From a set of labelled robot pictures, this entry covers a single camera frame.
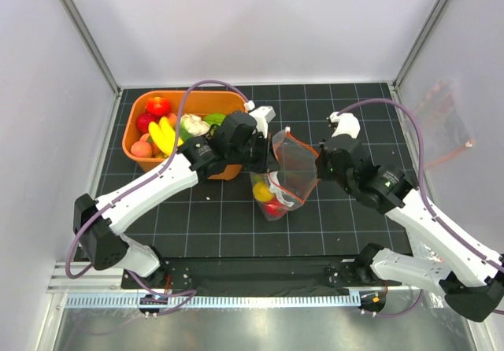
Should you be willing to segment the clear zip bag red zipper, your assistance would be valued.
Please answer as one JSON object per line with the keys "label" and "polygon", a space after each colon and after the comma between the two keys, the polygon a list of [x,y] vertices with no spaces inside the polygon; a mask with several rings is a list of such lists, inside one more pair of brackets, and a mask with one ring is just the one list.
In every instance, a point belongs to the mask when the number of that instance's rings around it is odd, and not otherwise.
{"label": "clear zip bag red zipper", "polygon": [[[252,173],[252,189],[257,182],[266,183],[275,194],[269,202],[282,204],[292,212],[305,204],[318,183],[315,166],[318,154],[313,147],[294,137],[289,127],[278,131],[272,137],[272,143],[280,169],[265,174]],[[265,217],[265,203],[254,200]]]}

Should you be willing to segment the orange plastic basket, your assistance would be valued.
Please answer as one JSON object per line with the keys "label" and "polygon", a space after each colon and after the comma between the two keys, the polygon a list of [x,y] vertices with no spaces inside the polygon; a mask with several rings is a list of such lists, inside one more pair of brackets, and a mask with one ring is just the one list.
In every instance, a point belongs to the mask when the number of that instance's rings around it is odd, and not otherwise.
{"label": "orange plastic basket", "polygon": [[[139,167],[148,172],[157,167],[162,159],[160,158],[139,158],[134,157],[130,150],[132,145],[141,138],[140,132],[135,126],[137,117],[144,113],[146,101],[148,98],[161,96],[167,98],[172,105],[172,110],[178,111],[185,91],[177,90],[158,90],[149,91],[145,94],[138,95],[132,104],[132,109],[129,113],[129,118],[126,122],[126,128],[122,139],[122,148],[125,155],[131,160],[138,163]],[[193,113],[198,116],[206,116],[211,113],[222,113],[228,115],[235,111],[246,112],[244,100],[232,91],[192,91],[183,107],[183,113]]]}

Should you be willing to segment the orange yellow mango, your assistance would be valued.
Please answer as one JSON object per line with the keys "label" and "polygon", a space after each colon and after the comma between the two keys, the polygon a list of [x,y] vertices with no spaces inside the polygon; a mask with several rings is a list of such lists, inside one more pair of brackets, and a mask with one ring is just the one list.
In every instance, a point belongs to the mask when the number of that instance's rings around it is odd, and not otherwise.
{"label": "orange yellow mango", "polygon": [[261,203],[267,203],[275,197],[275,194],[269,190],[268,185],[264,182],[255,183],[252,191],[254,198]]}

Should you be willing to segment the red bell pepper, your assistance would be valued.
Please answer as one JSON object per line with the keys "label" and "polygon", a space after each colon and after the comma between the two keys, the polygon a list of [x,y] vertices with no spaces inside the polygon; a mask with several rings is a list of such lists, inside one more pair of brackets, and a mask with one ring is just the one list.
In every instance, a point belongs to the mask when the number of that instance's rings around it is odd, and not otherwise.
{"label": "red bell pepper", "polygon": [[267,221],[276,221],[282,218],[288,212],[288,207],[276,202],[265,203],[264,205],[265,218]]}

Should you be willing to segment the red orange tomato toy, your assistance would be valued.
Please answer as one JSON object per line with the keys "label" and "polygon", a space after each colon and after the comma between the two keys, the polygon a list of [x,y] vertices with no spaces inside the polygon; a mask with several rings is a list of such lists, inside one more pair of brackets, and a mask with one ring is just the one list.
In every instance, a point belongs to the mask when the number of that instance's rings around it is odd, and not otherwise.
{"label": "red orange tomato toy", "polygon": [[155,96],[146,101],[146,112],[158,118],[168,115],[171,109],[171,102],[165,97]]}

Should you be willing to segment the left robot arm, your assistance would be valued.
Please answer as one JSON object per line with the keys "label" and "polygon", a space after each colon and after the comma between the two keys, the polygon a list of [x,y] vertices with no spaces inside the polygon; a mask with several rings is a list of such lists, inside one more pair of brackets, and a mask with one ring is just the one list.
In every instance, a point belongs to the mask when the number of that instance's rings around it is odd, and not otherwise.
{"label": "left robot arm", "polygon": [[129,238],[127,229],[166,199],[221,174],[229,165],[254,173],[278,170],[268,132],[274,116],[270,106],[234,112],[209,134],[189,138],[166,161],[128,185],[96,199],[89,194],[76,199],[74,231],[91,266],[98,271],[129,270],[149,288],[163,285],[167,270],[158,252]]}

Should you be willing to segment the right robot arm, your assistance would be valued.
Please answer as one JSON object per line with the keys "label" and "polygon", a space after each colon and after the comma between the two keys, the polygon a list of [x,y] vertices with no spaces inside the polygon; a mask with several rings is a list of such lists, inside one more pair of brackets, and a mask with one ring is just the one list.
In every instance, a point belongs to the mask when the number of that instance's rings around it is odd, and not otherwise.
{"label": "right robot arm", "polygon": [[375,165],[359,140],[337,135],[320,144],[317,176],[334,181],[358,203],[377,211],[431,246],[440,261],[398,254],[369,243],[350,275],[360,283],[395,281],[444,299],[481,323],[503,299],[503,256],[487,248],[421,195],[415,179],[393,165]]}

